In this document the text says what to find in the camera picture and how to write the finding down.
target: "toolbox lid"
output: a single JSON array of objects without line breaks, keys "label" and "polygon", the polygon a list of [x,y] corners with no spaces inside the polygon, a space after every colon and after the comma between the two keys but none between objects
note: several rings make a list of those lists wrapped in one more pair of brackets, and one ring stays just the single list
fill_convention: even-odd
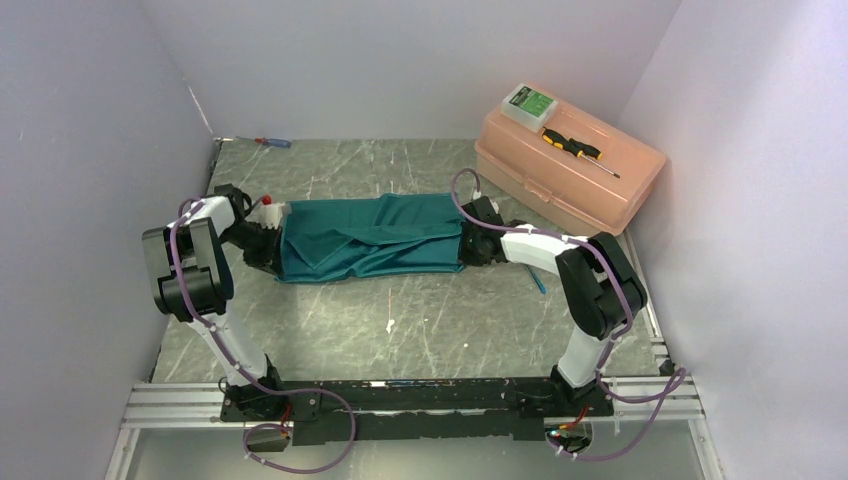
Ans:
[{"label": "toolbox lid", "polygon": [[599,230],[621,233],[650,193],[666,156],[545,90],[533,88],[558,102],[545,127],[599,149],[599,163],[621,178],[548,144],[540,133],[503,115],[500,107],[486,115],[475,143],[477,153],[541,201]]}]

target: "teal cloth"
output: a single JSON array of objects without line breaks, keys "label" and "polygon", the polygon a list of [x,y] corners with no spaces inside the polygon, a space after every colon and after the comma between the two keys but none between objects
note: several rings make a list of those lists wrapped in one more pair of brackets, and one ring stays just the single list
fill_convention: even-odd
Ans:
[{"label": "teal cloth", "polygon": [[291,202],[281,242],[286,283],[459,272],[462,216],[446,193]]}]

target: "gray marble surface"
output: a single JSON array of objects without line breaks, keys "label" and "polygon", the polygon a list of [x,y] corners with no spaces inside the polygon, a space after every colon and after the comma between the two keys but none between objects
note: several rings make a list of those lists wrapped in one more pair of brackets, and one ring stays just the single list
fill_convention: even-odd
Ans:
[{"label": "gray marble surface", "polygon": [[[302,140],[291,149],[236,140],[221,149],[211,185],[233,183],[275,201],[434,193],[475,161],[469,140]],[[463,199],[472,183],[462,181]],[[483,192],[505,219],[553,227],[485,180]],[[284,380],[547,375],[574,328],[559,279],[538,272],[542,295],[523,265],[288,285],[247,267],[235,247],[224,250],[236,288],[228,311],[243,318]],[[616,346],[607,374],[657,374],[643,316]],[[203,340],[172,320],[153,381],[223,375]]]}]

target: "black metal base plate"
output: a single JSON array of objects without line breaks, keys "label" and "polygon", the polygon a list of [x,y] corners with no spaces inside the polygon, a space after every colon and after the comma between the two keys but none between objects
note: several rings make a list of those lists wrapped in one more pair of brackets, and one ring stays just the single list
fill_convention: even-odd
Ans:
[{"label": "black metal base plate", "polygon": [[[357,440],[490,435],[541,440],[545,417],[576,417],[587,405],[588,417],[614,413],[612,402],[599,388],[568,402],[562,386],[549,377],[284,382],[283,388],[323,388],[340,395],[357,412]],[[293,445],[348,438],[350,422],[339,402],[312,394],[289,398],[295,422]],[[251,418],[235,406],[225,405],[221,420],[272,419]]]}]

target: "purple cable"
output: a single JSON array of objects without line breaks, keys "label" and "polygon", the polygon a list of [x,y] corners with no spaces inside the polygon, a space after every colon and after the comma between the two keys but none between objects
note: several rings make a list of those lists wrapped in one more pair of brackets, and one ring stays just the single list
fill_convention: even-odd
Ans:
[{"label": "purple cable", "polygon": [[[180,205],[180,211],[182,211],[183,208],[185,208],[185,205],[187,203],[191,202],[191,201],[192,201],[192,199],[188,199],[188,200],[184,201]],[[203,207],[203,202],[200,201],[200,200],[195,201],[194,205],[192,205],[192,207],[189,209],[187,214],[180,216],[180,218],[178,218],[177,221],[174,222],[174,225],[171,227],[171,231],[169,232],[168,238],[170,240],[171,258],[174,262],[174,272],[177,275],[177,283],[180,286],[180,293],[182,293],[182,295],[183,295],[183,301],[185,302],[186,310],[188,310],[188,313],[191,315],[191,317],[193,319],[200,322],[206,328],[210,328],[210,327],[213,326],[212,322],[203,318],[199,313],[197,313],[197,309],[194,308],[194,303],[191,300],[191,295],[188,292],[188,286],[186,285],[186,282],[185,282],[185,276],[183,275],[183,266],[182,266],[182,262],[180,260],[180,252],[179,252],[179,249],[177,248],[177,230],[182,225],[184,225],[188,221],[188,219],[191,218],[192,215],[197,213],[201,209],[201,207]],[[286,467],[284,465],[280,465],[280,464],[265,460],[264,458],[260,457],[259,455],[256,455],[255,453],[251,452],[250,447],[247,444],[247,441],[250,438],[250,435],[252,435],[255,431],[262,430],[262,429],[268,429],[268,428],[275,428],[275,429],[278,429],[280,431],[283,431],[283,430],[286,429],[286,427],[278,426],[278,425],[271,424],[271,423],[263,423],[263,424],[257,425],[255,427],[249,429],[247,432],[245,432],[244,437],[242,438],[242,447],[244,448],[244,452],[247,454],[247,457],[249,457],[250,459],[252,459],[252,460],[254,460],[254,461],[256,461],[256,462],[258,462],[262,465],[274,468],[276,470],[280,470],[282,472],[295,473],[295,474],[311,474],[311,473],[321,473],[321,472],[324,472],[326,470],[329,470],[329,469],[335,467],[336,465],[338,465],[347,456],[347,454],[350,452],[351,448],[353,448],[353,442],[356,439],[356,416],[353,413],[353,407],[351,407],[350,404],[347,401],[345,401],[344,398],[342,398],[341,396],[339,396],[338,394],[336,394],[334,392],[331,392],[329,390],[324,390],[323,388],[298,388],[298,389],[294,389],[294,390],[272,390],[272,389],[260,384],[256,380],[256,378],[253,377],[253,375],[242,370],[241,366],[238,364],[236,359],[233,357],[232,353],[230,353],[229,349],[227,349],[227,346],[224,345],[224,342],[221,340],[221,338],[218,336],[217,333],[215,333],[214,331],[212,331],[210,329],[209,334],[212,336],[212,340],[215,341],[215,345],[217,345],[218,349],[221,350],[221,354],[224,355],[224,358],[227,359],[227,362],[230,364],[230,366],[232,366],[239,373],[239,375],[244,377],[248,382],[250,382],[254,387],[259,389],[260,391],[265,392],[268,395],[280,395],[280,396],[298,395],[298,394],[302,394],[302,393],[318,393],[318,394],[322,394],[322,395],[328,395],[328,396],[333,397],[336,400],[338,400],[339,403],[341,403],[342,406],[344,407],[344,409],[347,411],[348,416],[350,417],[350,438],[348,438],[348,441],[347,441],[347,444],[345,444],[344,450],[342,450],[342,453],[339,454],[339,456],[336,457],[335,460],[333,460],[332,462],[330,462],[330,463],[328,463],[328,464],[326,464],[322,467],[310,468],[310,469],[290,468],[290,467]]]},{"label": "purple cable", "polygon": [[606,258],[604,258],[604,256],[601,254],[601,252],[598,251],[598,249],[595,248],[594,246],[592,246],[591,244],[584,242],[583,240],[579,240],[577,238],[574,238],[574,237],[563,235],[560,232],[554,232],[554,231],[551,231],[551,230],[544,230],[544,229],[535,228],[535,227],[532,228],[532,229],[529,229],[529,228],[514,228],[514,227],[504,227],[504,226],[501,226],[501,225],[492,225],[492,224],[482,222],[482,221],[472,217],[471,215],[466,213],[465,210],[462,209],[462,205],[459,203],[459,196],[456,193],[456,181],[459,179],[460,176],[462,176],[463,173],[470,173],[470,174],[474,175],[474,180],[475,180],[476,186],[477,186],[475,191],[477,191],[477,192],[480,192],[480,176],[477,174],[477,172],[473,168],[463,168],[462,170],[456,172],[456,175],[454,175],[453,178],[451,179],[451,183],[450,183],[451,200],[453,200],[453,204],[456,206],[457,210],[459,210],[459,213],[462,214],[463,217],[465,217],[466,220],[468,220],[469,222],[471,222],[471,223],[473,223],[477,226],[480,226],[480,227],[483,227],[483,228],[488,228],[490,230],[497,230],[499,232],[508,232],[508,233],[528,233],[528,234],[531,234],[531,235],[535,235],[535,234],[547,235],[549,237],[554,237],[554,238],[562,240],[564,242],[571,243],[571,244],[577,245],[579,247],[583,247],[586,250],[588,250],[598,260],[598,263],[601,264],[601,267],[604,269],[604,272],[606,272],[607,278],[609,279],[610,284],[612,285],[612,288],[615,291],[615,295],[618,297],[618,301],[621,302],[621,307],[624,309],[624,316],[626,317],[626,321],[624,323],[623,328],[621,328],[617,332],[614,332],[612,335],[610,335],[610,342],[607,343],[607,346],[604,348],[603,352],[601,353],[598,364],[595,367],[595,379],[598,382],[598,386],[601,388],[601,390],[604,391],[604,393],[609,395],[610,398],[614,398],[614,399],[619,400],[621,402],[634,404],[634,403],[647,403],[647,402],[650,402],[650,401],[653,401],[653,400],[659,400],[659,401],[657,402],[657,406],[656,406],[656,408],[654,408],[654,411],[651,414],[651,417],[648,419],[647,423],[642,428],[642,431],[639,432],[639,434],[636,436],[636,438],[634,438],[633,441],[630,442],[630,444],[628,444],[626,447],[619,450],[618,452],[615,452],[615,453],[612,453],[612,454],[609,454],[609,455],[603,455],[603,456],[598,456],[598,457],[581,457],[581,456],[577,455],[574,458],[579,459],[579,460],[586,460],[586,461],[603,461],[603,460],[612,460],[612,459],[621,457],[622,455],[628,453],[630,450],[633,449],[633,447],[636,446],[636,444],[638,444],[642,440],[642,437],[644,437],[645,434],[648,432],[648,429],[650,429],[651,425],[654,423],[654,420],[656,420],[657,415],[659,414],[659,411],[660,411],[660,407],[662,406],[663,401],[665,401],[665,398],[683,383],[683,381],[686,378],[686,373],[687,373],[686,369],[683,368],[683,367],[678,368],[673,374],[671,374],[671,377],[669,377],[668,382],[665,385],[665,388],[663,388],[659,393],[654,394],[654,395],[649,395],[647,397],[636,397],[636,398],[623,397],[623,396],[618,395],[617,393],[613,392],[612,390],[610,390],[610,388],[607,387],[607,385],[601,379],[601,369],[603,368],[603,366],[606,364],[607,360],[609,359],[609,356],[612,353],[612,347],[613,347],[613,345],[615,345],[615,342],[619,338],[621,338],[624,334],[629,332],[631,328],[633,328],[633,311],[630,309],[630,304],[627,303],[627,297],[624,296],[624,291],[622,291],[621,285],[619,284],[618,279],[615,278],[615,274],[612,271],[612,267],[609,266],[609,263],[607,263]]}]

